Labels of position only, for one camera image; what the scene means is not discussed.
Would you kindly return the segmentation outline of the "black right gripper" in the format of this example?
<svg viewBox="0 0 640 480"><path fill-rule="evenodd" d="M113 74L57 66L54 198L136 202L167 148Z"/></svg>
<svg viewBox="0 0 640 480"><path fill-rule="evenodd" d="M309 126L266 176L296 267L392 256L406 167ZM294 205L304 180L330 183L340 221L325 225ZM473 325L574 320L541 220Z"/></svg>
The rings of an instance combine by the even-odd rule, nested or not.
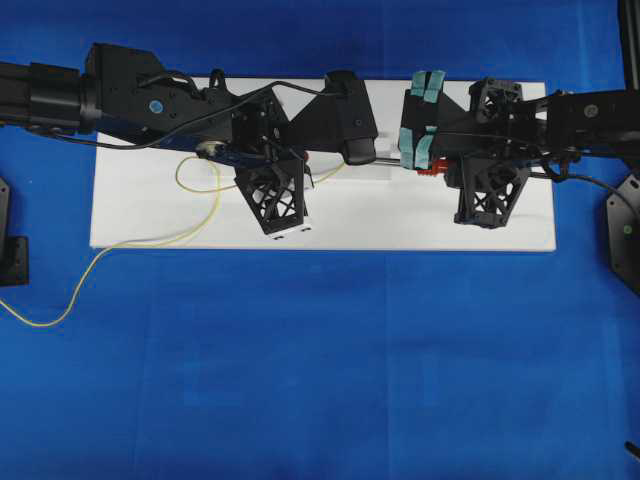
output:
<svg viewBox="0 0 640 480"><path fill-rule="evenodd" d="M532 170L548 163L546 123L536 117L538 100L526 101L513 81L484 78L473 83L464 108L444 91L442 70L417 71L405 91L398 148L401 164L428 168L447 158L448 187L462 157L496 159Z"/></svg>

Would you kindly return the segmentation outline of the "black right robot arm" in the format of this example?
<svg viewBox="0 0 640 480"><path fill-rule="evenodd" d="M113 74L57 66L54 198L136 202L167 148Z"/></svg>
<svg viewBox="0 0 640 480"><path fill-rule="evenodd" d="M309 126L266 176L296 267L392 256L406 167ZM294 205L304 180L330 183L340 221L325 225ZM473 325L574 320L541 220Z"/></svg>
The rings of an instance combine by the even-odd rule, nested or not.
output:
<svg viewBox="0 0 640 480"><path fill-rule="evenodd" d="M521 84L486 77L460 107L444 92L445 74L418 71L406 90L399 129L400 164L434 172L442 158L514 167L574 162L591 154L639 170L639 93L557 91L534 100Z"/></svg>

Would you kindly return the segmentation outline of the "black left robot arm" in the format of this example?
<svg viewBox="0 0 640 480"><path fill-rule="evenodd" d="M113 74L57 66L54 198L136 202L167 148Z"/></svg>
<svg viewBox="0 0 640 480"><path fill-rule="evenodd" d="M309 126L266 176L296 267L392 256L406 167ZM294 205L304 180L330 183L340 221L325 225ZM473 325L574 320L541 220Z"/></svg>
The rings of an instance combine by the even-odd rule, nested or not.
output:
<svg viewBox="0 0 640 480"><path fill-rule="evenodd" d="M273 81L234 94L221 69L205 87L165 68L154 53L104 43L92 45L82 71L41 63L1 65L1 122L35 135L84 144L99 132L119 150L158 148L193 152L237 169L337 153L348 165L376 158L378 136L364 81L329 72L321 90L288 117L274 90L300 91Z"/></svg>

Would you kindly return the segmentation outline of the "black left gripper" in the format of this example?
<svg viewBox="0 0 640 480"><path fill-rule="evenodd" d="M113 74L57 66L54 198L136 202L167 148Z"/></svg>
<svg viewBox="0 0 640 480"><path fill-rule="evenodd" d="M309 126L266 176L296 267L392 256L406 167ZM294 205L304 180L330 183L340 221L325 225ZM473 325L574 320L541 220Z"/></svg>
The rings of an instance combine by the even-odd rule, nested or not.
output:
<svg viewBox="0 0 640 480"><path fill-rule="evenodd" d="M290 121L275 87L309 94L313 98ZM352 71L325 75L321 91L291 82L271 82L257 90L233 94L225 82L219 89L229 93L234 103L245 103L231 114L232 137L219 147L219 163L234 168L257 168L274 162L306 161L306 150L342 150L349 166L376 160L378 130L365 82ZM289 144L282 131L289 124Z"/></svg>

